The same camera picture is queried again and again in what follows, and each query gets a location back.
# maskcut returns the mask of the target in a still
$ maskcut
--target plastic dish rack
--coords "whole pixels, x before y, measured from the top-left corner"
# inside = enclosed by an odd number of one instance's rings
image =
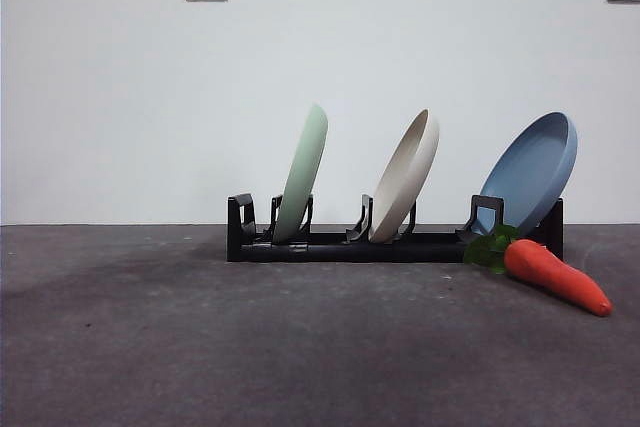
[[[313,232],[313,196],[306,206],[306,220],[298,233],[284,243],[273,243],[282,196],[271,200],[271,224],[256,231],[251,194],[229,197],[227,260],[230,262],[462,262],[465,247],[478,234],[471,230],[478,208],[494,211],[495,223],[503,223],[504,200],[497,197],[471,197],[471,215],[461,229],[452,232],[414,232],[416,205],[409,224],[386,244],[369,242],[374,199],[362,196],[361,216],[352,229],[341,232]],[[526,237],[543,245],[562,259],[563,209],[558,199],[540,224]]]

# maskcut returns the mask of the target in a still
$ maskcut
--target plate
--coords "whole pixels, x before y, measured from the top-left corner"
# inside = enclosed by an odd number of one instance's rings
[[[571,176],[578,136],[561,112],[544,115],[522,132],[498,160],[482,195],[504,199],[504,222],[530,233],[549,213]],[[493,212],[478,209],[472,230],[493,228]]]
[[[300,229],[307,200],[320,166],[328,127],[329,122],[324,110],[314,105],[307,116],[289,169],[273,233],[275,243],[285,242]]]
[[[438,148],[438,121],[423,110],[398,144],[373,194],[369,241],[393,239],[418,198]]]

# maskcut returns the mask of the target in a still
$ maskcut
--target carrot leaves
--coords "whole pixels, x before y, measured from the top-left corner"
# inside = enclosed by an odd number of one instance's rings
[[[504,274],[504,251],[519,237],[518,229],[510,225],[496,225],[489,235],[474,239],[464,251],[465,264],[489,267],[494,274]]]

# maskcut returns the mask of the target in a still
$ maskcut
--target blue plate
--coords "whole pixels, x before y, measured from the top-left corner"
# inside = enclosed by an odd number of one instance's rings
[[[560,197],[577,149],[578,136],[569,117],[561,112],[540,117],[502,154],[481,194],[502,197],[505,224],[527,235]],[[478,209],[472,230],[487,234],[493,223],[493,211]]]

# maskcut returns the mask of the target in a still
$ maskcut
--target white wall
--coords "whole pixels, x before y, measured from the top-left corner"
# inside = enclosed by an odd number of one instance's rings
[[[319,222],[357,218],[428,107],[419,221],[463,222],[526,125],[580,138],[569,222],[638,222],[640,4],[605,0],[4,0],[4,223],[260,220],[312,102],[329,115]]]

